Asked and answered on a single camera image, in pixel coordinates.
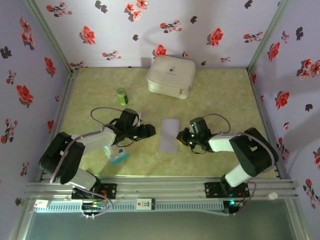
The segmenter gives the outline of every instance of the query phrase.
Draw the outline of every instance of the green cylinder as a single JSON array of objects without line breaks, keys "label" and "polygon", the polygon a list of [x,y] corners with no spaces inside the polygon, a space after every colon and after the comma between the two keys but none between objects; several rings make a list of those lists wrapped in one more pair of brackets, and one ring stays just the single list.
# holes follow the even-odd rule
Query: green cylinder
[{"label": "green cylinder", "polygon": [[128,104],[128,96],[127,96],[126,89],[124,87],[118,88],[116,91],[116,94],[118,95],[121,105],[124,106]]}]

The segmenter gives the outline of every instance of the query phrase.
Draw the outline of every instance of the white sticker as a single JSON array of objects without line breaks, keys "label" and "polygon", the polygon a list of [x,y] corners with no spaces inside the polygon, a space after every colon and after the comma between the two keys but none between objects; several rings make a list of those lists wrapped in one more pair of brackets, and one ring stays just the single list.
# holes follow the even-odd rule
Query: white sticker
[{"label": "white sticker", "polygon": [[152,198],[138,198],[136,200],[136,210],[154,210],[155,203]]},{"label": "white sticker", "polygon": [[37,199],[34,203],[34,207],[46,209],[48,207],[48,204],[49,204],[48,200]]}]

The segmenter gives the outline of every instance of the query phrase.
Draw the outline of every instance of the white rectangular card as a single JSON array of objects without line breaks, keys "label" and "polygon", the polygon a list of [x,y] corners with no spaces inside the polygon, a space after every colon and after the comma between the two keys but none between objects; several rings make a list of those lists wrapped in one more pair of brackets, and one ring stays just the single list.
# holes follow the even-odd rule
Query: white rectangular card
[{"label": "white rectangular card", "polygon": [[161,125],[160,153],[177,154],[179,145],[177,135],[179,133],[180,120],[163,119]]}]

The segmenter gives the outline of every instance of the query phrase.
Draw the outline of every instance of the black bracket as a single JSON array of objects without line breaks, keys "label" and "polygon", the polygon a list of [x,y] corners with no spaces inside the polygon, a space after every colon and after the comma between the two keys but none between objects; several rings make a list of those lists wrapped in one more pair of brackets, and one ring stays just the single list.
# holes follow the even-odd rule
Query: black bracket
[{"label": "black bracket", "polygon": [[204,192],[207,199],[250,197],[247,183],[241,183],[237,187],[234,187],[230,191],[226,192],[222,189],[220,182],[205,182]]},{"label": "black bracket", "polygon": [[[117,184],[115,183],[101,183],[99,186],[99,191],[97,194],[105,195],[109,199],[116,199],[117,194]],[[74,188],[71,194],[71,199],[73,200],[88,200],[88,199],[103,199],[102,197],[91,195],[85,193],[78,188]]]}]

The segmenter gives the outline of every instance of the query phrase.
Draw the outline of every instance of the white storage box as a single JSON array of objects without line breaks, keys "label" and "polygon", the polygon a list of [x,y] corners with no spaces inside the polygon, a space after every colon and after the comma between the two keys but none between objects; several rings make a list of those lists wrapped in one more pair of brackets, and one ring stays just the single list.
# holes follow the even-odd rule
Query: white storage box
[{"label": "white storage box", "polygon": [[193,61],[159,55],[149,70],[148,88],[153,93],[185,99],[190,93],[195,71]]}]

